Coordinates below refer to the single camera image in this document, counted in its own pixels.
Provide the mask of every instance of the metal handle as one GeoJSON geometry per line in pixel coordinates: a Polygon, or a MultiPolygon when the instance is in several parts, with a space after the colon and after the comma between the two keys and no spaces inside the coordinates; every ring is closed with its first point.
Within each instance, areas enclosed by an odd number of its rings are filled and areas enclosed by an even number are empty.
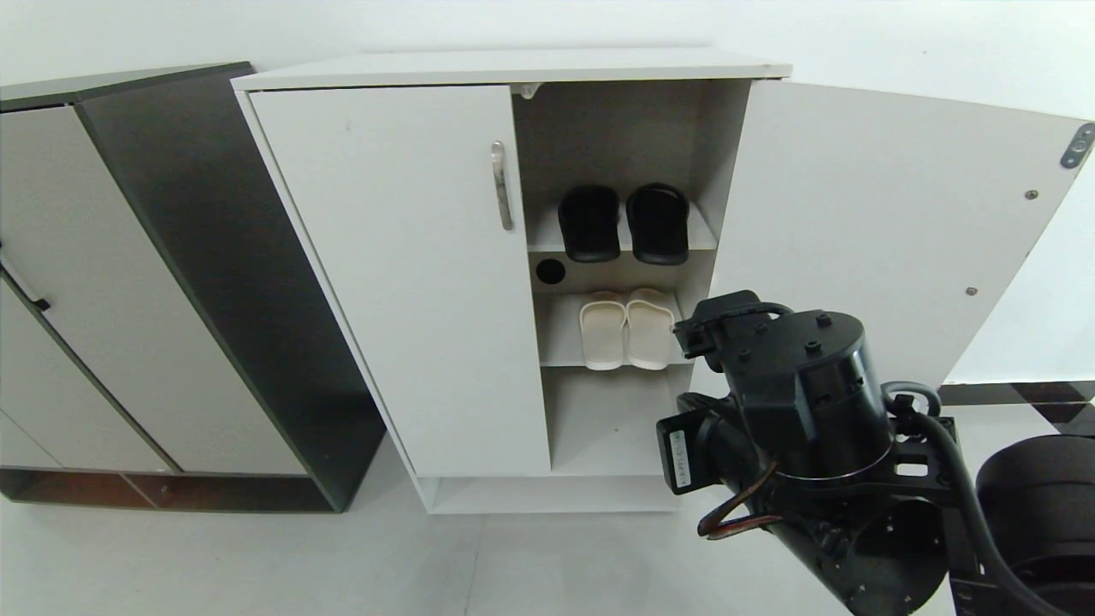
{"type": "Polygon", "coordinates": [[[514,217],[509,214],[509,193],[506,190],[506,148],[502,141],[491,144],[491,164],[494,166],[494,189],[498,193],[498,216],[502,217],[502,228],[509,231],[514,228],[514,217]]]}
{"type": "Polygon", "coordinates": [[[11,267],[11,263],[4,258],[3,253],[0,253],[0,269],[3,269],[8,274],[8,278],[11,283],[15,284],[19,290],[23,291],[23,294],[25,294],[30,300],[31,305],[37,307],[37,310],[42,313],[49,310],[49,302],[46,301],[46,299],[41,294],[31,290],[31,287],[26,284],[26,280],[23,279],[23,276],[20,276],[15,269],[11,267]]]}

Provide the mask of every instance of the open cabinet door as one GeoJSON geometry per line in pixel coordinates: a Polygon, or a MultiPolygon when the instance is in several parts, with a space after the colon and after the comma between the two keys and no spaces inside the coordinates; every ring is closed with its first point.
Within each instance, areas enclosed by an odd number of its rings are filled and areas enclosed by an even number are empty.
{"type": "MultiPolygon", "coordinates": [[[[860,318],[880,381],[936,387],[1053,216],[1084,121],[754,82],[711,294],[860,318]]],[[[725,394],[698,363],[693,388],[725,394]]]]}

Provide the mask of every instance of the white floor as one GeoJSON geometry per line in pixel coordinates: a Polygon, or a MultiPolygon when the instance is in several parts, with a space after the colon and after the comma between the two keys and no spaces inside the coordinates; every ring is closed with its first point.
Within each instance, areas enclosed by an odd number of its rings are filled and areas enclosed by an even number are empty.
{"type": "MultiPolygon", "coordinates": [[[[1051,427],[1030,407],[964,407],[976,473],[1051,427]]],[[[838,616],[774,538],[723,542],[676,514],[427,516],[390,442],[343,515],[126,512],[0,504],[3,616],[838,616]]],[[[954,614],[946,585],[918,614],[954,614]]]]}

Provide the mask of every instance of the gray cabinet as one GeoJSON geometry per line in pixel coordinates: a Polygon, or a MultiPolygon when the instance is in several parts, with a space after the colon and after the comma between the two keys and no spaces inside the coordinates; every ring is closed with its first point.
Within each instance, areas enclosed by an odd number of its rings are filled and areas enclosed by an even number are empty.
{"type": "Polygon", "coordinates": [[[250,72],[0,91],[10,498],[348,504],[383,425],[235,104],[250,72]]]}
{"type": "Polygon", "coordinates": [[[0,409],[10,420],[65,467],[169,469],[108,395],[50,338],[31,313],[35,307],[24,304],[7,279],[0,279],[0,409]]]}

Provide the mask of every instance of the cabinet top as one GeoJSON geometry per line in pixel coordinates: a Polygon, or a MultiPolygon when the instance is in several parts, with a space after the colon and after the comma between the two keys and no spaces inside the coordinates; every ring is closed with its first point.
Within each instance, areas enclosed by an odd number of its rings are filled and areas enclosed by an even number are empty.
{"type": "Polygon", "coordinates": [[[443,83],[763,79],[791,65],[717,47],[361,54],[232,80],[240,91],[443,83]]]}
{"type": "Polygon", "coordinates": [[[173,81],[197,79],[217,73],[227,73],[227,77],[233,77],[250,72],[252,72],[252,68],[249,62],[232,62],[148,68],[124,72],[81,74],[32,83],[13,83],[0,86],[0,112],[70,105],[173,81]]]}

